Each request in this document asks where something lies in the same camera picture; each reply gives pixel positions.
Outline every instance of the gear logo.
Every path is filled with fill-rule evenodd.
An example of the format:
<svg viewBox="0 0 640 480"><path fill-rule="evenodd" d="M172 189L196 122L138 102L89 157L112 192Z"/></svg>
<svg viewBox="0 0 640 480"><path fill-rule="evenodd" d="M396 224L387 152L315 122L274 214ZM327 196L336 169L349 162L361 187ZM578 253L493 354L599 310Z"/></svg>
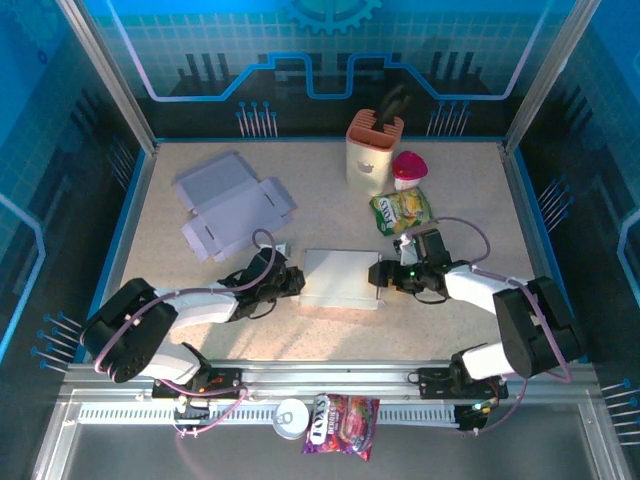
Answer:
<svg viewBox="0 0 640 480"><path fill-rule="evenodd" d="M285 10L300 28L327 35L347 28L358 28L362 20L371 19L371 11L382 6L380 0L287 0Z"/></svg>
<svg viewBox="0 0 640 480"><path fill-rule="evenodd" d="M60 11L55 0L0 0L0 10L11 15L29 40L42 48L60 28Z"/></svg>

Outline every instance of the beige tabletop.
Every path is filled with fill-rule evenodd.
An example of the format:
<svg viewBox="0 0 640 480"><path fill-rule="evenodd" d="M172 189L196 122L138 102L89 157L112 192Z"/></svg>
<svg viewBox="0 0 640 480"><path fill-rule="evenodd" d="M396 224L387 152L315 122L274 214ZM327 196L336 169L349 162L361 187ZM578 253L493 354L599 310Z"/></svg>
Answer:
<svg viewBox="0 0 640 480"><path fill-rule="evenodd" d="M221 263L200 263L180 231L189 214L171 186L182 170L226 150L237 150L260 178L278 177L298 205L294 220L274 232L292 247L289 265L304 267L307 248L375 250L397 258L393 237L383 237L370 198L347 188L345 144L327 142L165 143L161 146L129 254L123 283L142 277L154 287L210 284L244 268L256 253L247 248ZM420 187L434 215L453 215L479 225L493 253L483 266L531 278L532 269L495 143L408 141L399 150L420 154L429 174ZM441 223L453 260L484 250L464 225ZM376 311L301 307L282 299L259 320L200 325L171 332L208 358L253 360L429 360L499 339L495 317L459 301L419 304L410 295L383 289Z"/></svg>

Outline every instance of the glass panel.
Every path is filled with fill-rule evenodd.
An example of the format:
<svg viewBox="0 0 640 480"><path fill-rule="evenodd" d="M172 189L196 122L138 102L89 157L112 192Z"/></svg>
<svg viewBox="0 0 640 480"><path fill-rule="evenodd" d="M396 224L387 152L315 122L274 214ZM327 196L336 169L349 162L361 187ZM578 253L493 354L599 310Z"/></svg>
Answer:
<svg viewBox="0 0 640 480"><path fill-rule="evenodd" d="M521 145L590 359L603 386L629 378L632 388L640 384L639 18L636 2L603 0ZM626 450L639 468L640 450Z"/></svg>
<svg viewBox="0 0 640 480"><path fill-rule="evenodd" d="M55 2L22 5L0 4L2 478L31 472L77 344L58 312L87 318L139 150Z"/></svg>
<svg viewBox="0 0 640 480"><path fill-rule="evenodd" d="M344 135L400 82L406 134L502 136L573 1L86 5L160 137Z"/></svg>

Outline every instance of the snack bag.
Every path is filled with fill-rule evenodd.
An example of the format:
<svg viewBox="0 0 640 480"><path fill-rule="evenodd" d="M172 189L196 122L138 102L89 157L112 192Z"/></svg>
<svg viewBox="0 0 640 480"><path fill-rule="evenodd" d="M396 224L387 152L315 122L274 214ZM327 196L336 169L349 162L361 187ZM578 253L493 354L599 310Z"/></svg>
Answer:
<svg viewBox="0 0 640 480"><path fill-rule="evenodd" d="M427 198L417 187L373 197L369 204L376 214L378 230L384 236L403 232L407 228L429 221L433 216Z"/></svg>
<svg viewBox="0 0 640 480"><path fill-rule="evenodd" d="M371 456L380 400L348 395L318 395L302 453L342 452Z"/></svg>

